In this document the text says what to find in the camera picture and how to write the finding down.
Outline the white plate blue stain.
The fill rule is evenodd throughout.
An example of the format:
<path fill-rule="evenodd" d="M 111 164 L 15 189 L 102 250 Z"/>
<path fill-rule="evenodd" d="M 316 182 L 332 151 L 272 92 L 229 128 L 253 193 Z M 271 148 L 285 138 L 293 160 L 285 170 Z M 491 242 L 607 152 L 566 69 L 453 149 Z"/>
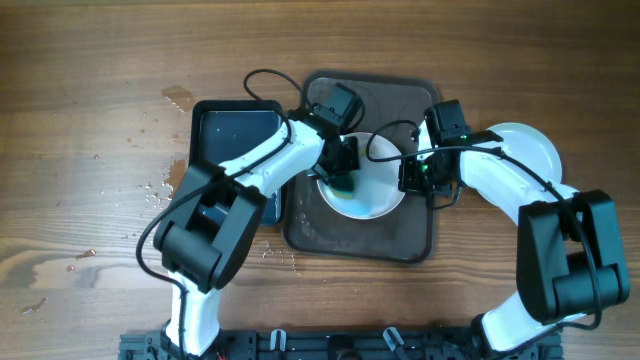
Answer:
<path fill-rule="evenodd" d="M 404 198 L 398 189 L 400 161 L 371 162 L 366 157 L 366 144 L 371 133 L 349 134 L 358 141 L 360 169 L 352 172 L 354 190 L 340 192 L 321 180 L 316 184 L 323 200 L 337 213 L 357 220 L 370 220 L 394 210 Z"/>

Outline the green yellow sponge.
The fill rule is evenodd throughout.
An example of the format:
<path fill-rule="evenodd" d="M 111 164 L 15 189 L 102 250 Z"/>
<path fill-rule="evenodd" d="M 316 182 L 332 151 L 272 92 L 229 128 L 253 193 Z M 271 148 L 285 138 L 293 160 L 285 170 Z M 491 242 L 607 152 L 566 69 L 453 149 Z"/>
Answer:
<path fill-rule="evenodd" d="M 338 157 L 329 178 L 329 185 L 335 191 L 350 196 L 355 190 L 354 174 L 360 169 L 358 140 L 346 137 L 338 148 Z"/>

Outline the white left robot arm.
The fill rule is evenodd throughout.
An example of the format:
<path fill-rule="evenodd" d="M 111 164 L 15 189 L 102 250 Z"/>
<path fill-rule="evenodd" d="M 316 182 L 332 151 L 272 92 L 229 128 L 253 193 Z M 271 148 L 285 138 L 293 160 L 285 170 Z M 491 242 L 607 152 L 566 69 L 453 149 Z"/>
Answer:
<path fill-rule="evenodd" d="M 257 96 L 195 104 L 189 166 L 173 201 L 143 230 L 136 247 L 141 250 L 148 238 L 153 240 L 167 272 L 142 269 L 174 289 L 172 317 L 160 332 L 164 358 L 211 356 L 220 332 L 222 289 L 244 263 L 268 198 L 301 172 L 341 195 L 353 193 L 358 143 L 345 131 L 364 112 L 361 97 L 342 84 L 332 88 L 327 100 L 304 101 L 288 113 Z M 205 117 L 253 113 L 275 115 L 279 129 L 235 159 L 214 164 L 199 156 Z"/>

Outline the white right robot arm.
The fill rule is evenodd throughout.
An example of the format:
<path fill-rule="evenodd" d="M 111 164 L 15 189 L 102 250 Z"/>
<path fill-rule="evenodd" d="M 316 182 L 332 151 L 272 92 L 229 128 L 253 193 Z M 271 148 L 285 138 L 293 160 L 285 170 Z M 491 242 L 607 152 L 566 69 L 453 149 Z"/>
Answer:
<path fill-rule="evenodd" d="M 477 316 L 473 359 L 515 355 L 564 328 L 593 330 L 631 284 L 615 204 L 601 190 L 562 182 L 558 151 L 537 129 L 501 123 L 473 132 L 456 100 L 431 106 L 401 161 L 399 188 L 477 191 L 517 227 L 516 292 Z"/>

